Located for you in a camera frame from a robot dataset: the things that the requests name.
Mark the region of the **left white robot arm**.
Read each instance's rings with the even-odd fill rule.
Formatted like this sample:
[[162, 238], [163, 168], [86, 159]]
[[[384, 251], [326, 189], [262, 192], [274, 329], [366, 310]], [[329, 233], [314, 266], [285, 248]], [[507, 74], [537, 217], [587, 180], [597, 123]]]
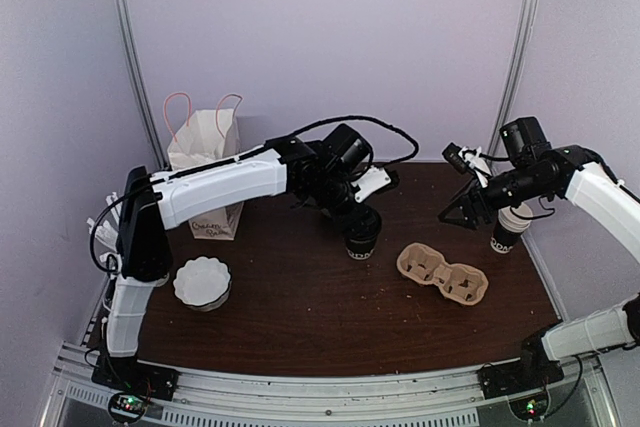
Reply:
[[115, 202], [121, 208], [118, 270], [106, 322], [106, 376], [123, 391], [143, 383], [143, 368], [131, 358], [152, 290], [173, 264], [167, 233], [201, 214], [292, 194], [329, 215], [351, 257], [369, 257], [381, 217], [365, 201], [391, 183], [382, 168], [356, 173], [371, 151], [357, 131], [340, 124], [319, 141], [290, 135], [202, 166], [155, 174], [143, 167], [131, 170], [124, 195]]

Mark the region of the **brown cardboard cup carrier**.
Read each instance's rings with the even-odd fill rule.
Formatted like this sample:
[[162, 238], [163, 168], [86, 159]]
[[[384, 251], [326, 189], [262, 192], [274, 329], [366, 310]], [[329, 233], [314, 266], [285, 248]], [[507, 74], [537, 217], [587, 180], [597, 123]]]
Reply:
[[441, 295], [463, 306], [484, 299], [489, 281], [480, 269], [449, 263], [438, 250], [421, 243], [407, 245], [396, 259], [396, 269], [420, 286], [435, 286]]

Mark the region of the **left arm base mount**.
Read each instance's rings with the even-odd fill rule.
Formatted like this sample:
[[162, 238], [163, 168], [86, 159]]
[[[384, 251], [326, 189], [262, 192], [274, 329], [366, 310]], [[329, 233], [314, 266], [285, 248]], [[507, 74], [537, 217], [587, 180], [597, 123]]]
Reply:
[[91, 380], [139, 397], [171, 401], [178, 377], [177, 370], [141, 363], [136, 356], [115, 358], [101, 353]]

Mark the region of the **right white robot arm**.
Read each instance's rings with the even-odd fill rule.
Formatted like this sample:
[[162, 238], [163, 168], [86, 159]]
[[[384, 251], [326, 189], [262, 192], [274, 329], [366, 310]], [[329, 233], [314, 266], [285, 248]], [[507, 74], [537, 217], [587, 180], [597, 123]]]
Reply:
[[[454, 143], [444, 159], [471, 179], [439, 214], [441, 222], [475, 230], [534, 198], [564, 199], [604, 227], [633, 257], [639, 255], [639, 199], [595, 151], [569, 145], [554, 148], [537, 118], [521, 117], [503, 125], [500, 137], [512, 168], [488, 173], [486, 154]], [[590, 352], [633, 349], [639, 345], [639, 298], [561, 322], [533, 335], [513, 366], [519, 387], [535, 387], [551, 371], [551, 362]]]

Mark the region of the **black lidded coffee cup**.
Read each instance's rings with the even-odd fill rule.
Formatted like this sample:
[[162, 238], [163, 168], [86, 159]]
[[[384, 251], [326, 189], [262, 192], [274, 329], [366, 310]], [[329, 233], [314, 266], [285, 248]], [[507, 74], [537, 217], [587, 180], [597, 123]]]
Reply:
[[349, 227], [343, 234], [345, 247], [350, 258], [367, 260], [373, 253], [382, 227], [382, 221], [369, 219]]

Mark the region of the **white paper takeout bag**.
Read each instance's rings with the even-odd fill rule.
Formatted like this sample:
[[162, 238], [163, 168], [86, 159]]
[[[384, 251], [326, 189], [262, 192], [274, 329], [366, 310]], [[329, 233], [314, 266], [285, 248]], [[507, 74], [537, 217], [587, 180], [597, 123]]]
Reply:
[[[187, 102], [187, 114], [180, 128], [171, 126], [168, 107], [172, 100], [183, 97]], [[240, 137], [236, 118], [243, 102], [240, 94], [223, 96], [214, 109], [194, 110], [190, 96], [175, 92], [167, 96], [163, 104], [165, 125], [171, 134], [167, 148], [173, 170], [203, 166], [240, 153]], [[195, 239], [232, 241], [238, 228], [244, 204], [211, 210], [188, 221]]]

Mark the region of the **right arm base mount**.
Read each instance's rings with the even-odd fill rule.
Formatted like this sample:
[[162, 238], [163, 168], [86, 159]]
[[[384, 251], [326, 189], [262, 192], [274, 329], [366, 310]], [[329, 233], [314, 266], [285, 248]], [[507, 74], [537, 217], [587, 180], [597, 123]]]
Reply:
[[477, 375], [487, 400], [542, 389], [564, 379], [558, 362], [534, 368], [521, 359], [502, 364], [487, 363], [477, 371]]

